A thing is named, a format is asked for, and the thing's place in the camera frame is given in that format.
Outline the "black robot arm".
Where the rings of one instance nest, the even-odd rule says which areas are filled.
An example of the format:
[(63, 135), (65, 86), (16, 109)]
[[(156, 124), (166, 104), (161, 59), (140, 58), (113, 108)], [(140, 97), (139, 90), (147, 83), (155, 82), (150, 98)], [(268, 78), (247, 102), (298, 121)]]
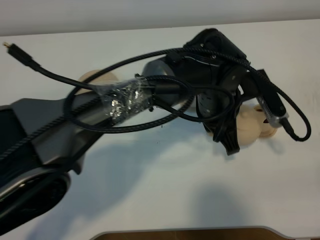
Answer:
[(73, 86), (61, 100), (24, 98), (0, 108), (0, 220), (32, 220), (57, 205), (85, 153), (104, 134), (148, 130), (176, 118), (203, 123), (239, 151), (238, 89), (250, 62), (215, 28), (181, 48), (158, 50), (73, 80), (43, 68), (16, 44), (7, 53)]

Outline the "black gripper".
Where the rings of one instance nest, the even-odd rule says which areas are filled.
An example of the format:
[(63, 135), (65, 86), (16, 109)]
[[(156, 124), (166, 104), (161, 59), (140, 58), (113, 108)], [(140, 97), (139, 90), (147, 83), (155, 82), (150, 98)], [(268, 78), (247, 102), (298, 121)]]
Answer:
[(183, 118), (193, 122), (209, 122), (211, 125), (217, 122), (213, 141), (221, 143), (228, 156), (238, 153), (238, 109), (233, 105), (229, 107), (232, 100), (226, 92), (232, 94), (233, 99), (239, 96), (238, 85), (246, 69), (222, 56), (229, 56), (246, 64), (247, 56), (215, 28), (201, 31), (183, 47), (215, 52), (183, 54), (183, 78), (194, 86), (214, 87), (196, 89), (197, 117), (184, 115)]

